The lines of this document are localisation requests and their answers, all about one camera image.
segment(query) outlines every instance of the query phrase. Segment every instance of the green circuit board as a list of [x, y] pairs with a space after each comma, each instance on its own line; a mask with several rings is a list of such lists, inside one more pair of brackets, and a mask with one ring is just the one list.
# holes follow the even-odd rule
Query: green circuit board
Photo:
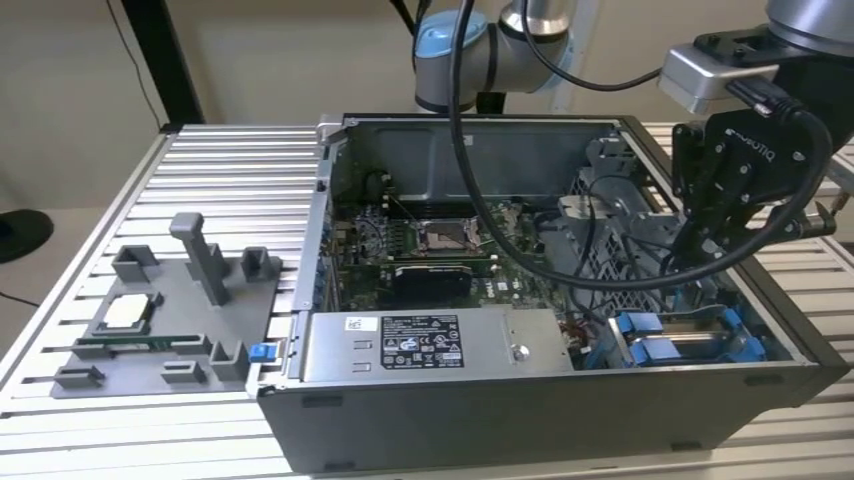
[[[532, 215], [513, 210], [508, 202], [492, 204], [493, 219], [516, 247], [547, 265], [536, 253]], [[337, 279], [344, 311], [385, 310], [400, 307], [394, 299], [394, 278], [400, 269], [464, 269], [470, 283], [464, 295], [408, 301], [406, 308], [476, 308], [512, 305], [513, 308], [552, 308], [565, 311], [560, 290], [529, 275], [506, 258], [477, 219], [388, 219], [376, 210], [362, 211], [338, 225]]]

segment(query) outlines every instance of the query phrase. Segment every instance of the power supply label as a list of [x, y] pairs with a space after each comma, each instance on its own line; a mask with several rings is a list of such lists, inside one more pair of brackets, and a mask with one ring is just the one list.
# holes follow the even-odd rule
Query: power supply label
[[386, 370], [462, 367], [456, 315], [382, 317], [380, 336], [380, 363]]

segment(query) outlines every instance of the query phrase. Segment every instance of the barcode sticker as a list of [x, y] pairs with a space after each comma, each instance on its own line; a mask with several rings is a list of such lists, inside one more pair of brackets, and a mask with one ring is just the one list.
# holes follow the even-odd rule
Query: barcode sticker
[[344, 330], [354, 332], [374, 332], [377, 325], [377, 317], [346, 317]]

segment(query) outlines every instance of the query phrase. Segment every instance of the aluminum extrusion table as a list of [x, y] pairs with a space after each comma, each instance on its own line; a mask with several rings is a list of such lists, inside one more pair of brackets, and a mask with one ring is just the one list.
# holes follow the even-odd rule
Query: aluminum extrusion table
[[[667, 148], [669, 126], [647, 128]], [[0, 363], [0, 476], [292, 475], [260, 409], [245, 393], [54, 400], [49, 377], [63, 365], [66, 347], [106, 294], [113, 281], [109, 261], [118, 247], [144, 243], [160, 258], [181, 255], [180, 243], [168, 234], [178, 211], [205, 215], [205, 236], [225, 255], [262, 245], [282, 258], [268, 337], [286, 335], [314, 184], [314, 149], [313, 127], [194, 126], [157, 138]], [[837, 155], [836, 161], [854, 165], [845, 153], [854, 151]], [[825, 182], [820, 195], [832, 195], [836, 189]], [[854, 258], [829, 239], [771, 246], [757, 258], [854, 364]], [[567, 437], [572, 436], [583, 437], [583, 432], [573, 432], [569, 425]], [[711, 452], [406, 472], [378, 478], [854, 478], [851, 472], [854, 374], [803, 407], [760, 415]]]

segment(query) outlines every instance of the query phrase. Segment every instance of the black cable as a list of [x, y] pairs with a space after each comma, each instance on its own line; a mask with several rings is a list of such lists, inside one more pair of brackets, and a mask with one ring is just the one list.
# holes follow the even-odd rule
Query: black cable
[[804, 177], [804, 182], [800, 184], [800, 189], [795, 192], [788, 202], [783, 205], [779, 214], [768, 220], [764, 227], [756, 232], [756, 234], [729, 253], [721, 255], [719, 258], [711, 260], [707, 264], [697, 266], [689, 270], [684, 270], [669, 275], [664, 275], [656, 278], [644, 278], [639, 280], [596, 280], [588, 278], [580, 278], [572, 275], [564, 275], [548, 268], [543, 268], [535, 262], [532, 262], [527, 255], [524, 255], [512, 243], [506, 240], [506, 236], [497, 227], [494, 220], [489, 214], [489, 209], [482, 200], [482, 194], [477, 181], [474, 179], [470, 162], [468, 160], [468, 151], [462, 142], [462, 122], [460, 113], [460, 72], [462, 65], [462, 32], [468, 25], [468, 19], [470, 17], [470, 10], [473, 7], [473, 0], [461, 0], [460, 13], [456, 17], [456, 24], [453, 27], [453, 41], [450, 47], [450, 62], [448, 72], [448, 122], [450, 141], [453, 144], [453, 153], [456, 155], [456, 162], [458, 166], [460, 176], [462, 183], [468, 191], [472, 206], [482, 226], [492, 235], [494, 243], [498, 245], [506, 256], [533, 275], [537, 275], [560, 284], [571, 285], [573, 287], [585, 290], [600, 291], [637, 291], [659, 289], [672, 285], [681, 285], [693, 280], [699, 280], [708, 275], [712, 275], [727, 268], [736, 265], [753, 253], [759, 251], [764, 245], [767, 245], [775, 235], [785, 228], [791, 219], [797, 215], [805, 205], [809, 203], [813, 192], [817, 190], [824, 172], [829, 164], [829, 158], [832, 154], [832, 144], [829, 140], [829, 133], [827, 127], [821, 121], [804, 110], [789, 112], [788, 121], [797, 124], [808, 135], [811, 141], [811, 151], [807, 158], [809, 160], [809, 169]]
[[[623, 251], [625, 252], [625, 258], [628, 260], [631, 273], [635, 276], [635, 278], [640, 279], [643, 278], [643, 276], [640, 275], [640, 264], [637, 263], [637, 259], [635, 258], [635, 251], [632, 250], [631, 245], [628, 244], [628, 237], [624, 234], [620, 235], [619, 241], [620, 241], [620, 244], [623, 245]], [[664, 303], [664, 300], [652, 293], [652, 290], [645, 291], [643, 293], [645, 294], [647, 298], [652, 299], [652, 302], [657, 305], [657, 308], [660, 308], [663, 312], [669, 311], [669, 307], [667, 307], [667, 303]]]
[[[577, 256], [577, 266], [575, 267], [575, 272], [572, 272], [572, 275], [577, 276], [581, 271], [584, 270], [584, 265], [587, 265], [587, 261], [589, 260], [589, 253], [592, 252], [592, 242], [595, 239], [595, 233], [596, 233], [596, 210], [592, 207], [592, 202], [589, 201], [591, 198], [589, 196], [587, 197], [587, 216], [589, 221], [587, 222], [587, 236], [584, 238], [584, 246], [581, 247], [581, 251], [580, 254]], [[581, 312], [581, 315], [584, 315], [587, 318], [589, 318], [593, 322], [596, 322], [599, 325], [604, 325], [604, 319], [596, 315], [592, 311], [591, 308], [585, 307], [581, 302], [577, 300], [577, 297], [575, 296], [576, 293], [576, 289], [575, 287], [572, 287], [571, 285], [568, 286], [568, 292], [567, 295], [569, 297], [569, 302], [572, 302], [572, 305], [575, 306], [575, 308], [577, 309], [579, 312]], [[592, 292], [589, 293], [589, 301], [592, 302]]]
[[142, 82], [142, 72], [140, 71], [138, 68], [138, 63], [136, 62], [136, 58], [133, 58], [133, 53], [130, 52], [130, 47], [128, 46], [128, 41], [124, 38], [124, 32], [121, 31], [121, 27], [118, 26], [118, 19], [116, 18], [116, 12], [112, 9], [112, 3], [109, 3], [109, 0], [104, 0], [104, 3], [106, 4], [106, 9], [109, 10], [109, 17], [112, 18], [112, 24], [116, 27], [116, 32], [118, 32], [118, 38], [121, 39], [121, 45], [124, 45], [124, 51], [128, 54], [128, 58], [130, 59], [130, 62], [133, 63], [133, 70], [136, 71], [136, 81], [138, 82], [138, 88], [142, 92], [142, 98], [145, 99], [145, 103], [148, 104], [148, 110], [150, 110], [150, 115], [154, 117], [154, 122], [156, 122], [156, 127], [157, 130], [160, 130], [160, 126], [162, 125], [162, 122], [160, 121], [160, 116], [157, 115], [157, 111], [154, 110], [154, 106], [150, 103], [150, 98], [148, 98], [148, 92], [145, 91], [145, 83]]
[[30, 307], [35, 307], [38, 308], [41, 305], [38, 305], [35, 302], [30, 302], [29, 300], [15, 297], [14, 295], [9, 295], [7, 293], [2, 293], [0, 292], [0, 297], [6, 298], [9, 300], [13, 300], [15, 302], [22, 303], [23, 305], [29, 305]]
[[414, 35], [414, 22], [412, 21], [409, 10], [405, 8], [405, 3], [402, 3], [402, 0], [388, 1], [397, 11], [397, 16], [400, 17], [400, 20], [402, 20], [402, 24], [405, 25], [405, 29], [409, 31], [409, 35]]
[[417, 49], [417, 34], [421, 31], [421, 23], [424, 22], [424, 15], [432, 5], [432, 0], [417, 0], [417, 7], [414, 9], [414, 26], [412, 29], [412, 70], [414, 70], [414, 51]]
[[657, 243], [657, 242], [653, 242], [651, 240], [645, 240], [645, 239], [632, 235], [631, 233], [624, 233], [623, 235], [625, 235], [625, 237], [629, 240], [632, 240], [637, 244], [637, 246], [640, 248], [643, 248], [643, 245], [648, 245], [649, 247], [660, 248], [661, 250], [667, 250], [667, 251], [671, 250], [669, 245], [664, 245], [663, 243]]
[[545, 66], [551, 72], [557, 75], [563, 80], [569, 82], [573, 85], [577, 85], [581, 88], [588, 90], [595, 90], [596, 92], [619, 92], [620, 90], [628, 90], [629, 88], [636, 87], [637, 85], [644, 84], [655, 77], [657, 77], [661, 73], [661, 69], [657, 68], [652, 70], [649, 73], [640, 75], [633, 80], [628, 80], [627, 82], [617, 83], [615, 85], [604, 85], [600, 83], [588, 82], [587, 80], [581, 80], [576, 76], [560, 70], [560, 67], [555, 65], [551, 60], [543, 55], [539, 47], [536, 46], [536, 40], [533, 39], [533, 35], [531, 34], [531, 26], [528, 24], [528, 0], [521, 0], [521, 33], [524, 34], [524, 40], [528, 43], [528, 47], [531, 47], [531, 52], [533, 52], [533, 56], [540, 61], [540, 63]]

